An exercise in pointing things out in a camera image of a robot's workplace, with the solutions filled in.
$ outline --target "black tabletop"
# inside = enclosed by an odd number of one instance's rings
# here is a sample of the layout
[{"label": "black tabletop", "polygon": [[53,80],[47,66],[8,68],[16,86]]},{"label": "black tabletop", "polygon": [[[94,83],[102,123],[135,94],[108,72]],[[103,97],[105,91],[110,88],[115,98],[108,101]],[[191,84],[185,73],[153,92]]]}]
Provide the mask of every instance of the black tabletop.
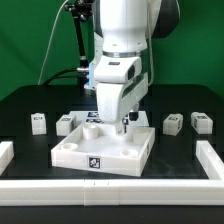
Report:
[{"label": "black tabletop", "polygon": [[[198,85],[155,85],[141,101],[156,139],[141,179],[207,179],[195,156],[196,141],[208,140],[223,159],[224,101]],[[15,157],[0,179],[131,179],[51,166],[50,150],[62,140],[56,121],[70,111],[97,110],[96,98],[76,86],[25,86],[0,102],[0,142],[13,141]],[[31,114],[42,112],[47,135],[33,136]],[[213,120],[212,135],[199,135],[191,127],[191,113],[204,112]],[[177,136],[162,133],[169,114],[181,113],[183,128]],[[2,223],[221,223],[217,206],[115,206],[115,207],[1,207]]]}]

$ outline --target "small white block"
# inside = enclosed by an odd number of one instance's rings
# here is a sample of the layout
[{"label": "small white block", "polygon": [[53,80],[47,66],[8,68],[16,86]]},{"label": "small white block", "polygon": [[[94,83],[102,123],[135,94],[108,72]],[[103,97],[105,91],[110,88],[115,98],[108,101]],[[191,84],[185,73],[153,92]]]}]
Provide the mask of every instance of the small white block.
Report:
[{"label": "small white block", "polygon": [[74,115],[63,115],[56,123],[57,136],[67,136],[75,128],[76,117]]},{"label": "small white block", "polygon": [[170,114],[163,121],[163,134],[176,136],[183,126],[183,115]]},{"label": "small white block", "polygon": [[0,144],[0,175],[2,175],[5,168],[8,166],[13,157],[13,143],[2,142]]},{"label": "small white block", "polygon": [[212,134],[213,121],[205,113],[192,113],[191,125],[198,134]]},{"label": "small white block", "polygon": [[44,114],[31,114],[31,124],[33,135],[44,135],[47,133],[46,119]]}]

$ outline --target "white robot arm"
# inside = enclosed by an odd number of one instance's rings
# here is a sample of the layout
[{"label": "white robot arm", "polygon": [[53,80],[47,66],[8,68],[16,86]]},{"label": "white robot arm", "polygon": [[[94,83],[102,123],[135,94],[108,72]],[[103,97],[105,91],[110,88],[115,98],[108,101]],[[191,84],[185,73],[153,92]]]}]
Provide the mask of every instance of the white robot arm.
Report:
[{"label": "white robot arm", "polygon": [[176,0],[94,3],[95,58],[86,88],[96,89],[99,117],[106,123],[120,123],[148,91],[146,39],[154,33],[163,2],[165,9],[169,2],[178,6]]}]

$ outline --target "green screen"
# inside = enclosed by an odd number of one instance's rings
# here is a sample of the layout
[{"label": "green screen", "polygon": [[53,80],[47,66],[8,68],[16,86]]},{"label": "green screen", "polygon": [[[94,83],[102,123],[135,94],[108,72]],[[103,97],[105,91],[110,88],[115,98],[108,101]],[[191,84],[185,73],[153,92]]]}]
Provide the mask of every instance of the green screen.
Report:
[{"label": "green screen", "polygon": [[[63,0],[0,1],[0,99],[38,83],[50,33]],[[224,98],[224,1],[179,0],[181,19],[165,39],[153,40],[155,84],[201,84]],[[93,58],[91,20],[82,24]],[[79,54],[70,13],[62,11],[43,80],[77,67]],[[54,84],[76,81],[55,81]]]}]

